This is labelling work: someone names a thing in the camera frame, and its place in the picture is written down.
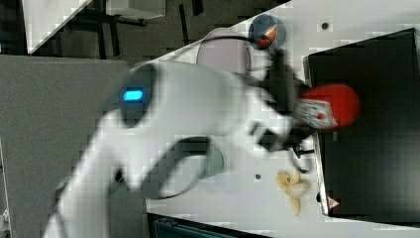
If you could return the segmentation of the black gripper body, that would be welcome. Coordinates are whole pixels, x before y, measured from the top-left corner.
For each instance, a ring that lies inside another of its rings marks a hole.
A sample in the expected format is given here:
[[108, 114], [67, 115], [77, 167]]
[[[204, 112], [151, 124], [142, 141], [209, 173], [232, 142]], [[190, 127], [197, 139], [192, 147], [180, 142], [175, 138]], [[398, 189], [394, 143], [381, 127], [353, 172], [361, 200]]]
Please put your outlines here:
[[[285, 63], [285, 51], [276, 50], [269, 54], [271, 65], [264, 79], [256, 84], [267, 94], [269, 100], [264, 103], [281, 116], [294, 114], [297, 97], [310, 89], [310, 86], [295, 76], [293, 70]], [[314, 133], [314, 130], [303, 122], [294, 119], [291, 128], [285, 134], [274, 133], [265, 129], [260, 135], [258, 144], [268, 152], [298, 151], [302, 141]]]

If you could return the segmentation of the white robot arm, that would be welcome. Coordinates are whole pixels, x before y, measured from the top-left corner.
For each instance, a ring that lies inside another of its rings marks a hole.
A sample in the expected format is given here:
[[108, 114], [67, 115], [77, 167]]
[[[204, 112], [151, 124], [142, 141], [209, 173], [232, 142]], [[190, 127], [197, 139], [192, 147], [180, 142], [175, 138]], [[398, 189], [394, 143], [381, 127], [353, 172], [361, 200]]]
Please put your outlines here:
[[173, 60], [136, 67], [58, 194], [42, 238], [110, 238], [115, 175], [149, 199], [168, 199], [166, 186], [182, 160], [259, 150], [246, 133], [258, 109], [289, 113], [306, 87], [282, 60], [282, 53], [272, 55], [263, 80]]

